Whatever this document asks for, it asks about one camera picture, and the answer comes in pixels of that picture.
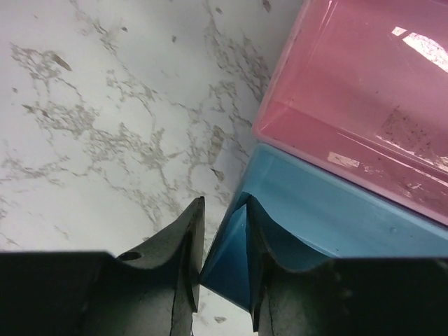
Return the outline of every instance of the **plastic bin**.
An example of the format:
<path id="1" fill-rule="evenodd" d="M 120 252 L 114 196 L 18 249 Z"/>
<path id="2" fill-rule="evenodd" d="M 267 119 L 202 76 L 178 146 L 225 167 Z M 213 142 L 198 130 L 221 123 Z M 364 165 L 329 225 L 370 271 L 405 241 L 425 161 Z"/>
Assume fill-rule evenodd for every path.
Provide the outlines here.
<path id="1" fill-rule="evenodd" d="M 447 0 L 305 1 L 254 134 L 448 225 L 447 30 Z"/>
<path id="2" fill-rule="evenodd" d="M 202 269 L 202 284 L 249 309 L 246 200 L 330 257 L 448 256 L 448 229 L 266 144 L 251 156 Z M 315 265 L 321 260 L 310 260 Z"/>

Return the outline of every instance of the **pink plastic container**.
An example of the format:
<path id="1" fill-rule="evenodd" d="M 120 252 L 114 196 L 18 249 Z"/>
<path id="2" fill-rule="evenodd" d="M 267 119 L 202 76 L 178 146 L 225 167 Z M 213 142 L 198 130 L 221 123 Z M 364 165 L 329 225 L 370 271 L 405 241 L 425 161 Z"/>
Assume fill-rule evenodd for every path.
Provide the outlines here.
<path id="1" fill-rule="evenodd" d="M 448 225 L 446 50 L 448 0 L 306 0 L 253 132 Z"/>

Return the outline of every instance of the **blue plastic container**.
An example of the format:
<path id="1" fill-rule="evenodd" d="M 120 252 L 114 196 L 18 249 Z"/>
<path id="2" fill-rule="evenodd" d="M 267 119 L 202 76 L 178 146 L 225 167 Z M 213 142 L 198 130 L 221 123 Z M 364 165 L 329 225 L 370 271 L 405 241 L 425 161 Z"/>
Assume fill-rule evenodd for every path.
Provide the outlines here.
<path id="1" fill-rule="evenodd" d="M 249 309 L 246 200 L 329 257 L 447 257 L 439 223 L 271 146 L 255 148 L 202 270 L 202 284 Z M 309 265 L 321 260 L 310 260 Z"/>

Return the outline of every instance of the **marble countertop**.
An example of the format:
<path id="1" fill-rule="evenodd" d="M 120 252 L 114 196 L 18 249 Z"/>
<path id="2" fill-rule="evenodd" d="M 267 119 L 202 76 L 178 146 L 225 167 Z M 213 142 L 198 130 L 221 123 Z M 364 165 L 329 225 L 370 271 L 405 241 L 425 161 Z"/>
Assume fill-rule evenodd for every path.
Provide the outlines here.
<path id="1" fill-rule="evenodd" d="M 0 10 L 0 249 L 132 248 L 206 197 L 206 250 L 302 0 L 19 0 Z M 193 330 L 252 335 L 202 289 Z"/>

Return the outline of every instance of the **screw hole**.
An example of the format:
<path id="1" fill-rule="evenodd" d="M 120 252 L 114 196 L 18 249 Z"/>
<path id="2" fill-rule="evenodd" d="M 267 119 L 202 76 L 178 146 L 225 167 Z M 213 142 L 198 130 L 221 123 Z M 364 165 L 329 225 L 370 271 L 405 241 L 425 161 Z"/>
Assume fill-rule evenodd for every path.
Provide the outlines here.
<path id="1" fill-rule="evenodd" d="M 118 256 L 121 261 L 131 261 L 141 258 L 141 254 L 138 252 L 124 252 Z"/>

